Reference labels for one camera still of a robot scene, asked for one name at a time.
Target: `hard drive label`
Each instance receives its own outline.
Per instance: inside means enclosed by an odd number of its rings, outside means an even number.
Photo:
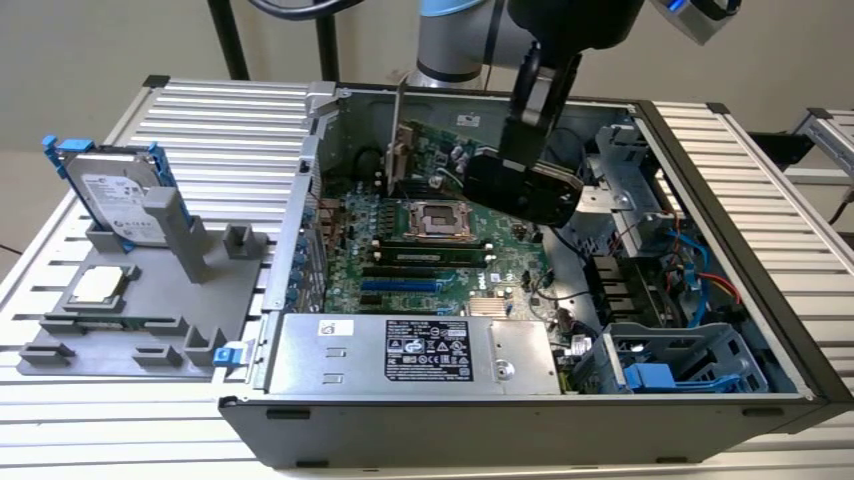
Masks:
[[[145,192],[138,183],[114,175],[81,175],[89,198],[97,204],[116,234],[132,242],[164,242],[154,217],[142,210]]]

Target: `blue latch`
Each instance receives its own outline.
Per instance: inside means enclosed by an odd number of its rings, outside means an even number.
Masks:
[[[94,146],[94,141],[88,138],[66,138],[55,147],[66,152],[85,153]]]
[[[625,383],[632,391],[672,390],[676,381],[665,363],[635,363],[623,370]]]
[[[234,368],[242,365],[242,349],[220,347],[213,352],[213,366]]]

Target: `white sticker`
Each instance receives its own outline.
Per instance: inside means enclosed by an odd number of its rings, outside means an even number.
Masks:
[[[318,337],[352,337],[352,320],[320,320],[317,324]]]
[[[480,115],[457,115],[456,126],[457,127],[478,127]]]
[[[106,218],[109,228],[132,242],[165,242],[154,217],[142,210],[145,191],[133,180],[114,175],[81,175],[82,183]]]

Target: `power supply label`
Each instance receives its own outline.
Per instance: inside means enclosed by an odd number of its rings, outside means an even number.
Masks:
[[[392,382],[470,382],[468,322],[385,321],[385,378]]]

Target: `black pole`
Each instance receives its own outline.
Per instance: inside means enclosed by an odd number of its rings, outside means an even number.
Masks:
[[[228,75],[230,75],[232,80],[248,80],[249,69],[245,66],[230,0],[208,0],[208,8],[213,19],[213,27],[216,28],[216,36],[218,37],[218,46],[222,49]]]
[[[334,31],[334,15],[314,20],[317,28],[317,50],[320,52],[320,77],[326,82],[338,82],[337,69],[337,33]]]

